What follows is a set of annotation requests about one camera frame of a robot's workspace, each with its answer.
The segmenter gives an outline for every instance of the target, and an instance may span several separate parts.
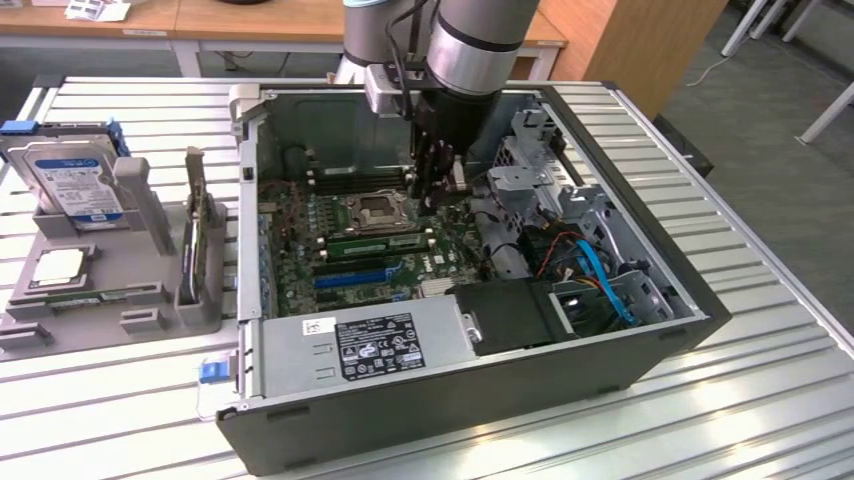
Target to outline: white label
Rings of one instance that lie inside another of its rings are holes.
[[[335,317],[313,318],[303,320],[303,335],[333,333],[335,330]]]
[[[365,247],[346,248],[345,255],[350,255],[351,253],[380,252],[381,250],[386,250],[386,245],[366,245]]]
[[[125,298],[127,298],[127,296],[131,293],[139,293],[142,291],[143,291],[142,288],[137,288],[133,290],[119,290],[115,292],[105,292],[102,293],[102,300],[105,300],[106,302],[113,302],[114,300],[123,300]]]
[[[393,247],[401,247],[405,245],[417,245],[420,242],[421,238],[418,237],[418,235],[412,235],[409,237],[392,237],[389,239],[389,245],[392,245]]]
[[[143,37],[166,37],[166,32],[162,30],[122,30],[126,35],[142,35]]]
[[[421,360],[421,359],[422,359],[421,353],[408,353],[406,355],[401,356],[401,360],[405,362],[412,362],[414,360]]]
[[[102,182],[105,172],[94,158],[37,160],[37,172],[66,214],[85,222],[106,222],[122,216],[113,187]]]
[[[78,307],[81,305],[97,305],[102,303],[98,298],[81,298],[78,300],[66,300],[65,302],[53,302],[49,303],[51,308],[67,308],[67,307]]]

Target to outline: slatted metal surface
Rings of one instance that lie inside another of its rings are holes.
[[[277,478],[849,475],[851,337],[621,95],[597,83],[561,83],[558,89],[733,321],[624,392]],[[211,190],[235,208],[226,94],[226,82],[215,79],[70,78],[42,113],[49,121],[122,120],[167,202],[186,195],[181,151],[203,147]],[[596,181],[576,152],[568,156]],[[33,239],[33,208],[9,174],[0,185],[3,303]],[[231,218],[231,275],[235,235]],[[234,291],[225,294],[234,313]],[[0,478],[251,478],[217,427],[197,413],[195,368],[235,341],[231,320],[215,335],[0,364]]]

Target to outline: blue latch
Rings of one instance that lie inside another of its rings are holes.
[[[7,120],[0,126],[0,135],[33,135],[39,129],[39,122],[33,120]]]
[[[229,359],[223,358],[215,362],[206,362],[199,369],[199,383],[211,384],[227,382],[230,380]]]

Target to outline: barcode label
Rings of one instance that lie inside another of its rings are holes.
[[[122,33],[126,35],[142,35],[143,37],[166,37],[163,30],[122,30]]]

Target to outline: sticker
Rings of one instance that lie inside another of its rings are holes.
[[[366,252],[380,252],[386,250],[386,245],[366,245],[365,247],[351,247],[345,249],[345,255],[350,255],[353,253],[366,253]]]
[[[166,37],[167,33],[163,30],[122,30],[126,35],[142,35],[143,37]]]
[[[426,366],[409,313],[339,323],[335,339],[342,373],[350,381]]]
[[[62,302],[49,303],[51,308],[70,308],[79,307],[82,305],[98,305],[102,301],[98,298],[79,298],[78,300],[66,300]]]
[[[131,288],[127,290],[115,290],[102,293],[102,300],[113,302],[114,300],[125,300],[131,293],[145,292],[142,288]]]
[[[393,247],[405,247],[410,245],[418,245],[421,237],[418,235],[408,235],[405,237],[392,237],[389,239],[389,245]]]
[[[102,179],[106,175],[98,160],[37,160],[35,165],[42,183],[70,217],[83,222],[107,222],[122,217],[117,192]]]
[[[303,335],[333,333],[335,331],[335,317],[313,318],[303,320]]]

